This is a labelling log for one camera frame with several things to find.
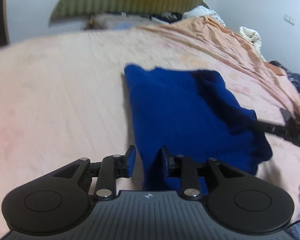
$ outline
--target mattress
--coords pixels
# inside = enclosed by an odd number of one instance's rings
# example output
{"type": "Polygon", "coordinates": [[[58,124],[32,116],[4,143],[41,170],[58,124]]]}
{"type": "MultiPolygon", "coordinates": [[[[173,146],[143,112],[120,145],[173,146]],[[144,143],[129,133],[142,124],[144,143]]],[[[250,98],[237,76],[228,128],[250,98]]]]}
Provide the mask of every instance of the mattress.
{"type": "MultiPolygon", "coordinates": [[[[280,108],[300,115],[300,95],[284,72],[271,69],[239,35],[202,17],[173,25],[88,31],[37,38],[0,49],[1,214],[15,187],[80,157],[92,162],[124,154],[134,144],[123,68],[218,71],[242,107],[260,120],[284,124],[280,108]]],[[[293,198],[300,216],[300,148],[266,135],[273,157],[258,174],[293,198]]],[[[141,189],[137,157],[131,179],[117,188],[141,189]]]]}

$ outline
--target black cable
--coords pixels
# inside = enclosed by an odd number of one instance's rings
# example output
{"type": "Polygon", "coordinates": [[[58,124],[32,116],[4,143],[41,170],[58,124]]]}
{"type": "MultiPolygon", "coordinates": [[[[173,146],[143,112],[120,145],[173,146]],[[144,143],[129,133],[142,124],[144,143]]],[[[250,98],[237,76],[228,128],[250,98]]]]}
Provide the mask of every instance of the black cable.
{"type": "Polygon", "coordinates": [[[287,230],[288,228],[294,226],[295,224],[298,224],[298,223],[300,223],[300,220],[298,220],[298,221],[292,223],[291,225],[288,225],[288,226],[286,227],[286,230],[287,230]]]}

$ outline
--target folded blue fabric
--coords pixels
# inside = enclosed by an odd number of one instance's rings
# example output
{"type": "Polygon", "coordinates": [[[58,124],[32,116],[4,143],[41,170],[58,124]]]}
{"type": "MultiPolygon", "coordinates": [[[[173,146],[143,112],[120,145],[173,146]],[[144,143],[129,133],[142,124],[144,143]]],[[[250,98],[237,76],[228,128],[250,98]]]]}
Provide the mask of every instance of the folded blue fabric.
{"type": "MultiPolygon", "coordinates": [[[[250,129],[253,110],[240,107],[216,71],[145,71],[128,65],[125,77],[136,146],[144,167],[144,190],[178,190],[180,180],[164,178],[158,151],[166,145],[172,155],[197,162],[213,157],[255,175],[269,160],[264,133],[250,129]]],[[[206,192],[204,180],[200,181],[206,192]]]]}

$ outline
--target white logo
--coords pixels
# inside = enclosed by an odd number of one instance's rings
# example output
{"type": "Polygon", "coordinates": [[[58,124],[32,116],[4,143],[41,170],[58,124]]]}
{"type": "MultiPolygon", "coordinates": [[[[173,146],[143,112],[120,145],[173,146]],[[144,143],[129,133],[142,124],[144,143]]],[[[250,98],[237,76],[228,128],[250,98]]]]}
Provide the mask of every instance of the white logo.
{"type": "Polygon", "coordinates": [[[147,199],[150,199],[153,197],[153,195],[151,193],[148,193],[147,195],[144,195],[144,197],[146,197],[147,199]]]}

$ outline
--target ridged gray surface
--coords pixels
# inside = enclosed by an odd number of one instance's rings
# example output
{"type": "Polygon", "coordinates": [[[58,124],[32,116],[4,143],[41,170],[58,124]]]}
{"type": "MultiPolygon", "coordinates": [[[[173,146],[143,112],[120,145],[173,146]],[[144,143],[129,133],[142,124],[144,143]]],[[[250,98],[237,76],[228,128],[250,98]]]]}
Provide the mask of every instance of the ridged gray surface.
{"type": "Polygon", "coordinates": [[[3,239],[292,240],[284,231],[267,236],[232,232],[211,219],[201,203],[183,200],[173,191],[123,191],[115,200],[97,203],[86,220],[69,231],[52,236],[28,236],[12,231],[3,239]]]}

